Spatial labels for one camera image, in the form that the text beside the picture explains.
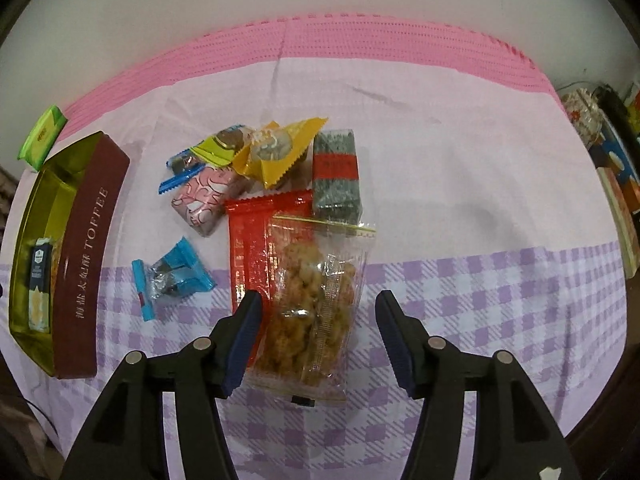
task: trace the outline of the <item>box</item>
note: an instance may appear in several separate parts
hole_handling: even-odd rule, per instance
[[[97,132],[49,158],[31,190],[18,231],[9,293],[9,330],[50,376],[97,371],[95,319],[102,256],[129,157]],[[31,250],[38,238],[62,240],[50,300],[50,332],[29,327]]]

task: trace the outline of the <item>blue candy wrapper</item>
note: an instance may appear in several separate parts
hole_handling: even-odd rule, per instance
[[[152,266],[134,260],[131,267],[145,321],[155,319],[154,305],[162,297],[185,298],[216,286],[186,238]]]

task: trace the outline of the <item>red wrapper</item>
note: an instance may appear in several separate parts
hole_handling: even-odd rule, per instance
[[[229,249],[231,269],[231,300],[236,311],[246,290],[257,290],[262,295],[262,325],[256,338],[249,365],[254,362],[258,344],[270,319],[271,298],[275,294],[273,243],[270,243],[269,223],[277,212],[310,217],[313,192],[296,190],[256,198],[225,202],[229,216]]]

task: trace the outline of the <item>silver screw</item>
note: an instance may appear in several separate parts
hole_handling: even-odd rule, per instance
[[[124,360],[130,365],[134,365],[136,363],[139,363],[140,359],[142,359],[142,352],[138,352],[137,350],[134,350],[133,352],[129,352],[124,357]]]
[[[208,337],[199,337],[193,342],[193,347],[196,350],[206,350],[211,346],[211,339]]]
[[[504,365],[510,365],[513,363],[513,356],[506,350],[500,350],[496,357],[498,358],[498,361]]]
[[[430,337],[427,343],[434,350],[442,350],[447,345],[447,342],[443,338],[437,335]]]

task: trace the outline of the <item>tablecloth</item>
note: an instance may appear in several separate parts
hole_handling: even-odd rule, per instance
[[[158,196],[165,160],[230,124],[327,116],[352,128],[378,236],[350,342],[348,400],[314,409],[241,386],[218,403],[239,477],[398,478],[420,402],[394,379],[373,319],[388,288],[464,351],[513,352],[567,433],[617,364],[626,333],[620,247],[590,158],[549,81],[484,34],[363,15],[302,16],[206,35],[116,76],[65,110],[53,153],[103,130],[127,152],[100,276],[98,374],[47,378],[8,333],[0,349],[67,453],[126,352],[176,351],[230,311],[228,232],[199,237]],[[22,176],[0,253],[8,284],[34,174]],[[218,287],[142,322],[130,261],[187,236]],[[472,454],[465,403],[458,478]],[[175,407],[164,406],[172,478]]]

